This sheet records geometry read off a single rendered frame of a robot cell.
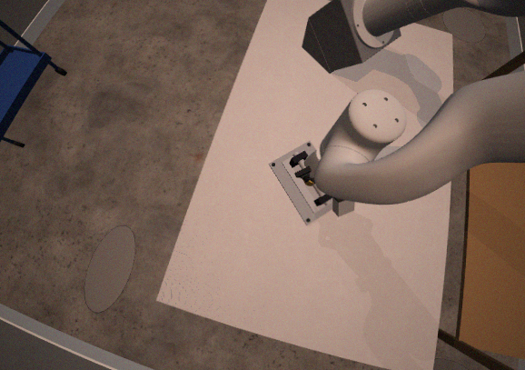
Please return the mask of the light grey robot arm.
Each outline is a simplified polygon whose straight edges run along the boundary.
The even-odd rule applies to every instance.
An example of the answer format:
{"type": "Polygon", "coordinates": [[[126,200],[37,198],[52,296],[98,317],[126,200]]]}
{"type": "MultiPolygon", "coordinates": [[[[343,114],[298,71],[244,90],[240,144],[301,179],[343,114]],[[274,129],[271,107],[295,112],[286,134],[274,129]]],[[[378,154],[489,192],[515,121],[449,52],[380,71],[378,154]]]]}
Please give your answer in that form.
{"type": "MultiPolygon", "coordinates": [[[[352,26],[364,45],[378,48],[394,30],[457,7],[525,16],[525,0],[353,0],[352,26]]],[[[476,165],[525,163],[525,71],[456,90],[410,142],[374,161],[406,122],[401,103],[382,90],[364,90],[346,106],[321,142],[314,173],[338,217],[354,211],[355,202],[418,199],[476,165]]]]}

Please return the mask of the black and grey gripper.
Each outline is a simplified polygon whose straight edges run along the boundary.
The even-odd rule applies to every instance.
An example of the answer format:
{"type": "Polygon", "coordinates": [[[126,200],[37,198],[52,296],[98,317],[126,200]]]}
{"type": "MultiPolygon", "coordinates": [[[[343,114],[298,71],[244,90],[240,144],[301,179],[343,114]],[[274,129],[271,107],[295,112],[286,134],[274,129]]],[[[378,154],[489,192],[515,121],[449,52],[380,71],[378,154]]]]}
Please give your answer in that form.
{"type": "Polygon", "coordinates": [[[295,173],[296,178],[302,178],[302,180],[304,180],[305,183],[308,182],[311,178],[314,178],[314,173],[320,159],[321,156],[319,148],[307,157],[307,159],[304,161],[304,166],[306,167],[295,173]]]}

